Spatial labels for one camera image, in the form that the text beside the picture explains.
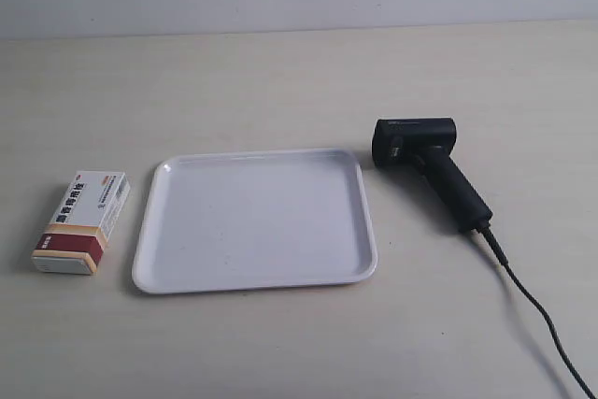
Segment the white red medicine box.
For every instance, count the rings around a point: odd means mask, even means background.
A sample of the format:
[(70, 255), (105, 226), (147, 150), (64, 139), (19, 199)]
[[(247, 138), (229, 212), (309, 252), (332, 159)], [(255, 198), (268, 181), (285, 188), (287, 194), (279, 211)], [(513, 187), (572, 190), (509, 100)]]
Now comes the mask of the white red medicine box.
[(95, 274), (129, 191), (123, 172), (78, 171), (32, 251), (35, 268)]

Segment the black handheld barcode scanner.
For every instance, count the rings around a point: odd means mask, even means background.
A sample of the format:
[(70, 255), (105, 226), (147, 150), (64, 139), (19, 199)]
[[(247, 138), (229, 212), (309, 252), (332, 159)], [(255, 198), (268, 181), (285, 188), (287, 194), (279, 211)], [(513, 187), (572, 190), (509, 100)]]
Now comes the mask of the black handheld barcode scanner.
[(461, 232), (490, 226), (491, 209), (452, 160), (457, 127), (452, 118), (379, 119), (371, 153), (376, 167), (413, 166), (448, 209)]

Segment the white plastic tray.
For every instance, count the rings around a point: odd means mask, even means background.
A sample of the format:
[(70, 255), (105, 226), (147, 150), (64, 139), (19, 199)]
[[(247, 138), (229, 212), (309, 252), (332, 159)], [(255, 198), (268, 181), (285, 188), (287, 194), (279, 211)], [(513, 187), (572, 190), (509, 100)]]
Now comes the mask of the white plastic tray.
[(347, 285), (376, 268), (352, 152), (250, 151), (157, 165), (132, 280), (168, 295)]

